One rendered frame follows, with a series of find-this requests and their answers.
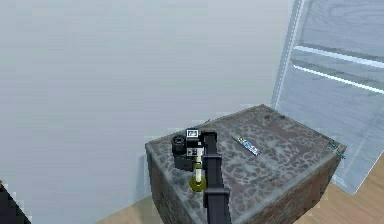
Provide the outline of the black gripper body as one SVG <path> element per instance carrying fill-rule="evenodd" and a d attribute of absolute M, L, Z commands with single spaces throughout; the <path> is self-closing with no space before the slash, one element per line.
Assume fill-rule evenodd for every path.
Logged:
<path fill-rule="evenodd" d="M 177 169 L 192 172 L 196 156 L 194 143 L 191 138 L 175 135 L 171 139 L 171 149 L 174 165 Z"/>

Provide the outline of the white candle on olive base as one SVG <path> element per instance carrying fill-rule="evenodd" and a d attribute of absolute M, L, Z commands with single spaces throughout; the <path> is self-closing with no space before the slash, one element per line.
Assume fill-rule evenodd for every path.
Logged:
<path fill-rule="evenodd" d="M 203 176 L 202 159 L 196 157 L 193 163 L 194 174 L 189 180 L 190 188 L 195 192 L 202 192 L 206 189 L 206 179 Z"/>

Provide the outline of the brown patterned trunk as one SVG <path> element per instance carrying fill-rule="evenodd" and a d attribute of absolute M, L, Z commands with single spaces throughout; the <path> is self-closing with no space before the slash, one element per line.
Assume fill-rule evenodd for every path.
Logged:
<path fill-rule="evenodd" d="M 319 202 L 341 160 L 327 148 L 333 139 L 265 105 L 197 128 L 217 132 L 232 224 L 293 224 Z M 253 155 L 234 135 L 261 154 Z M 189 187 L 192 174 L 174 166 L 171 139 L 145 144 L 154 204 L 164 224 L 208 224 L 203 194 Z"/>

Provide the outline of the dark remote control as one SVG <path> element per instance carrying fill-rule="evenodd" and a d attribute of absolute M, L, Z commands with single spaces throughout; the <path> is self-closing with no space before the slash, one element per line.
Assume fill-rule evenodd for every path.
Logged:
<path fill-rule="evenodd" d="M 251 142 L 249 142 L 247 139 L 245 139 L 243 136 L 234 135 L 233 139 L 237 143 L 239 143 L 242 147 L 244 147 L 249 152 L 251 152 L 253 155 L 258 156 L 261 154 L 261 151 L 258 148 L 256 148 Z"/>

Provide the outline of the small teal and yellow object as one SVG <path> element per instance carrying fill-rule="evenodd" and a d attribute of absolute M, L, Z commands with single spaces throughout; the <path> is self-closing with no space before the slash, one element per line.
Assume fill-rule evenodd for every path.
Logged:
<path fill-rule="evenodd" d="M 336 141 L 331 140 L 328 142 L 327 148 L 332 151 L 334 154 L 338 155 L 341 159 L 345 158 L 345 155 L 339 150 L 340 144 L 338 144 Z"/>

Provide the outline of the pale grey room door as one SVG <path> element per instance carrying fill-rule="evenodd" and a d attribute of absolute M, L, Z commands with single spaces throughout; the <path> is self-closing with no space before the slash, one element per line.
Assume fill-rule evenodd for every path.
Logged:
<path fill-rule="evenodd" d="M 271 106 L 346 146 L 356 194 L 384 152 L 384 0 L 294 0 Z"/>

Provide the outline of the black furniture corner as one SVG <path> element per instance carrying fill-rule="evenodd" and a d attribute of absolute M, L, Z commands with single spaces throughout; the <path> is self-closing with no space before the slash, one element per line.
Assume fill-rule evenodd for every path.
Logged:
<path fill-rule="evenodd" d="M 0 224 L 32 224 L 0 180 Z"/>

